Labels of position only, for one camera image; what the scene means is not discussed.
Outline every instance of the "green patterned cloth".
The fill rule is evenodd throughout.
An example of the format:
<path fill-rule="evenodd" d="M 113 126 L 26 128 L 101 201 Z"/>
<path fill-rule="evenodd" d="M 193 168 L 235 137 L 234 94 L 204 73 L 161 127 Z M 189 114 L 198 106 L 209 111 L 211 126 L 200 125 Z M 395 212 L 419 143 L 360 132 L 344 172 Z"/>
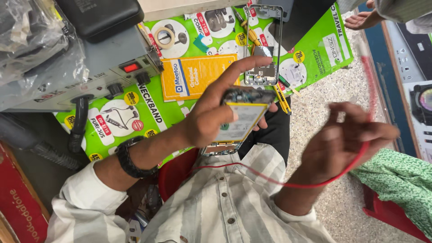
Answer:
<path fill-rule="evenodd" d="M 378 193 L 398 204 L 407 217 L 432 240 L 432 164 L 390 149 L 351 171 Z"/>

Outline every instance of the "plastic bag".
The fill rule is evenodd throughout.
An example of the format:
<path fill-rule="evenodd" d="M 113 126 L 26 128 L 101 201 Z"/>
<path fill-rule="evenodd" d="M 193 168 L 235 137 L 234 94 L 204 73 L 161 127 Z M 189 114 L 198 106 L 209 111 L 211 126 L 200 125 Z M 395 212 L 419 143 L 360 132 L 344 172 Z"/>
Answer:
<path fill-rule="evenodd" d="M 52 0 L 0 3 L 0 111 L 85 82 L 83 44 Z"/>

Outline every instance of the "masking tape roll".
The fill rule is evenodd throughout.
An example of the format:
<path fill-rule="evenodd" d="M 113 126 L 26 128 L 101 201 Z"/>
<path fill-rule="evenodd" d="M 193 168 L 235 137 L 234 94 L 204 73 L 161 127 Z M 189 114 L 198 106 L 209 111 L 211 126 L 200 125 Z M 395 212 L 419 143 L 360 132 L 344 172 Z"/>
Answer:
<path fill-rule="evenodd" d="M 171 37 L 171 41 L 167 44 L 163 44 L 158 40 L 158 35 L 160 32 L 166 32 L 170 37 Z M 171 48 L 174 45 L 175 42 L 175 35 L 174 32 L 166 27 L 160 27 L 158 30 L 156 30 L 155 32 L 155 41 L 156 44 L 158 44 L 158 46 L 164 50 L 168 50 L 169 48 Z"/>

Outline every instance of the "person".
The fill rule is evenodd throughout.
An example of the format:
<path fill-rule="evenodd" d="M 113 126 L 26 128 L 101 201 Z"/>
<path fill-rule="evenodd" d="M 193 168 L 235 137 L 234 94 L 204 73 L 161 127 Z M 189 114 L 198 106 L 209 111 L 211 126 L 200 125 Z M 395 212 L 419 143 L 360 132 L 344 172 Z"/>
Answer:
<path fill-rule="evenodd" d="M 93 161 L 67 179 L 59 195 L 52 200 L 54 213 L 46 242 L 127 242 L 128 223 L 114 212 L 126 199 L 125 191 L 138 181 L 138 175 L 133 174 L 135 170 L 130 167 L 124 169 L 122 165 L 128 161 L 125 157 L 147 173 L 174 151 L 210 144 L 222 124 L 239 119 L 229 106 L 220 105 L 224 91 L 232 87 L 241 73 L 271 61 L 272 58 L 253 56 L 232 63 L 208 86 L 183 121 L 126 150 L 119 149 L 117 155 Z M 288 180 L 290 183 L 324 182 L 342 172 L 356 156 L 362 142 L 369 141 L 370 146 L 358 165 L 399 136 L 399 131 L 389 124 L 368 122 L 368 114 L 360 106 L 342 102 L 329 107 L 327 123 L 305 148 L 302 164 Z M 287 116 L 278 111 L 280 109 L 273 103 L 269 114 L 273 118 L 279 114 Z M 346 116 L 344 122 L 339 123 L 341 112 Z M 283 129 L 289 124 L 272 127 L 271 122 L 276 119 L 266 120 L 268 117 L 266 115 L 254 128 L 247 143 L 252 148 L 241 160 L 235 153 L 199 157 L 196 165 L 241 162 L 281 181 L 286 168 L 286 158 L 281 154 L 288 155 L 288 145 L 282 146 L 281 136 L 285 135 Z M 267 144 L 259 142 L 259 133 L 256 133 L 266 128 L 271 130 L 270 134 L 263 134 L 268 136 L 264 139 Z M 273 147 L 270 136 L 274 136 L 278 150 Z M 323 189 L 324 186 L 281 188 L 241 165 L 196 170 L 160 208 L 140 242 L 334 242 L 313 209 Z"/>
<path fill-rule="evenodd" d="M 366 0 L 337 0 L 341 13 L 354 10 Z M 432 32 L 432 1 L 421 0 L 368 0 L 370 12 L 360 12 L 345 20 L 345 27 L 353 30 L 373 27 L 383 20 L 406 23 L 412 34 Z"/>

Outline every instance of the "red power switch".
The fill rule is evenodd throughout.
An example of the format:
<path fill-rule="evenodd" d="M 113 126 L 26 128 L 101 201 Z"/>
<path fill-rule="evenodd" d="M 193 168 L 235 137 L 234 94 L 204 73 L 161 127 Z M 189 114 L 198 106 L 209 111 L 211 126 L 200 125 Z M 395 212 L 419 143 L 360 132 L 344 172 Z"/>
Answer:
<path fill-rule="evenodd" d="M 121 69 L 123 69 L 126 73 L 130 73 L 130 72 L 136 71 L 140 68 L 141 68 L 141 66 L 139 66 L 138 63 L 132 63 L 132 64 L 129 64 L 127 66 L 122 67 Z"/>

